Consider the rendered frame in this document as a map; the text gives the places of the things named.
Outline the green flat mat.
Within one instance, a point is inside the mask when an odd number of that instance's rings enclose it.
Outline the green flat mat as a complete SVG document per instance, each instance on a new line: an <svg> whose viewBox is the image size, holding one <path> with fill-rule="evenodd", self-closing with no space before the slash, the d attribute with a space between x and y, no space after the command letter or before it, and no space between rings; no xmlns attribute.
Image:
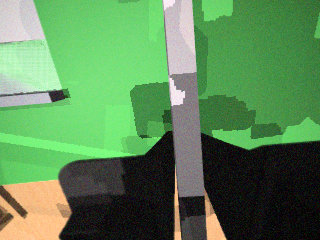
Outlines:
<svg viewBox="0 0 320 240"><path fill-rule="evenodd" d="M0 186L144 155L172 131L162 0L34 5L65 99L0 107ZM201 133L248 150L319 141L320 0L192 7Z"/></svg>

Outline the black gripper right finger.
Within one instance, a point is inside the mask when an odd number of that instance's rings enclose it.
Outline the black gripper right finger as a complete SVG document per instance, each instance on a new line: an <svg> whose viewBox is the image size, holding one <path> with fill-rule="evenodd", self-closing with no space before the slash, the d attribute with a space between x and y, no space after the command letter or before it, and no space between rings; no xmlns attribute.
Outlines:
<svg viewBox="0 0 320 240"><path fill-rule="evenodd" d="M245 149L201 133L204 188L226 240L260 240L276 179L320 171L320 140Z"/></svg>

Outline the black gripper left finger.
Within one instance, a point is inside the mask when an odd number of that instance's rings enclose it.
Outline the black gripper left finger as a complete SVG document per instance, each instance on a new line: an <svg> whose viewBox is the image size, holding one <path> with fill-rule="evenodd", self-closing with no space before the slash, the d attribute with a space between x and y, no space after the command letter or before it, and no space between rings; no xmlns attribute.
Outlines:
<svg viewBox="0 0 320 240"><path fill-rule="evenodd" d="M151 201L159 235L175 240L175 156L167 131L144 155L76 160L58 183L73 212L80 205Z"/></svg>

